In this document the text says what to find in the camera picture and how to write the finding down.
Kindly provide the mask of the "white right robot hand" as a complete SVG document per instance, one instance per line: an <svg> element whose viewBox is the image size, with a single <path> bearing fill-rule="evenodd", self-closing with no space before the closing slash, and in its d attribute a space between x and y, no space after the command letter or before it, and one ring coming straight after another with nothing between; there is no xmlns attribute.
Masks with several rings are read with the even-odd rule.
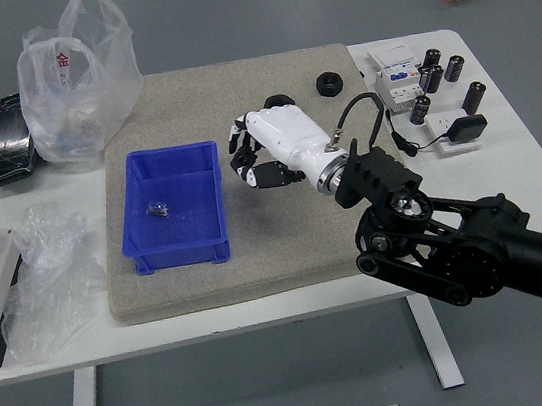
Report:
<svg viewBox="0 0 542 406"><path fill-rule="evenodd" d="M306 179L322 194L337 190L347 152L330 145L330 136L298 106L247 112L230 131L230 166L249 186L266 189Z"/></svg>

